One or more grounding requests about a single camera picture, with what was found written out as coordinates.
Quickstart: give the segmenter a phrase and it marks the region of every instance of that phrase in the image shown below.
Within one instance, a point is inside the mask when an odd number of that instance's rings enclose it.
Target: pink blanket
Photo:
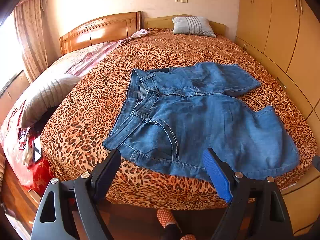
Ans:
[[[147,33],[149,33],[149,31],[142,29],[124,40],[99,43],[70,52],[54,62],[37,78],[37,80],[50,80],[53,76],[65,73],[82,78],[124,41],[144,36]],[[8,113],[0,130],[0,143],[20,184],[27,189],[33,189],[42,195],[49,180],[52,178],[52,175],[49,172],[49,163],[46,159],[42,158],[37,163],[33,163],[29,166],[23,165],[23,150],[20,149],[20,141],[18,139],[19,130],[21,131],[20,118],[23,112],[24,103],[28,98],[29,91],[32,89],[33,85],[36,84],[37,82],[32,83],[23,92]]]

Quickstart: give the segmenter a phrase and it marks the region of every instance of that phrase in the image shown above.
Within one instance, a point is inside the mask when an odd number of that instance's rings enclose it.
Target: blue denim jeans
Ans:
[[[127,99],[103,146],[164,174],[211,181],[202,161],[211,147],[249,178],[281,175],[299,163],[292,138],[272,106],[255,112],[235,98],[259,85],[238,65],[133,69]]]

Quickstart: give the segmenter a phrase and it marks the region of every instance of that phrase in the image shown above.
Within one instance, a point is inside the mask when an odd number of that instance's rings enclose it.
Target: wardrobe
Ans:
[[[240,0],[235,43],[282,86],[320,147],[320,22],[305,0]],[[282,192],[293,230],[304,233],[320,213],[320,173],[310,168]]]

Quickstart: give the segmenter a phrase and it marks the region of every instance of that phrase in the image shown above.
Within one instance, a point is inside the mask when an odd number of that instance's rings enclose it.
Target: window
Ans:
[[[0,27],[0,94],[21,70],[23,70],[21,46],[11,14]]]

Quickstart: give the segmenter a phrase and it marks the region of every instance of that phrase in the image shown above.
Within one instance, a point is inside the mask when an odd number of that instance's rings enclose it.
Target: wooden bed frame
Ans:
[[[145,18],[144,19],[144,28],[167,28],[173,29],[174,24],[172,18],[174,17],[185,17],[185,16],[192,16],[189,14],[180,14],[180,15],[171,15],[165,17],[158,17],[158,18]],[[225,36],[226,26],[221,23],[216,23],[209,21],[209,24],[215,34],[220,34]]]
[[[119,41],[142,29],[141,11],[93,19],[60,37],[62,55],[106,41]]]

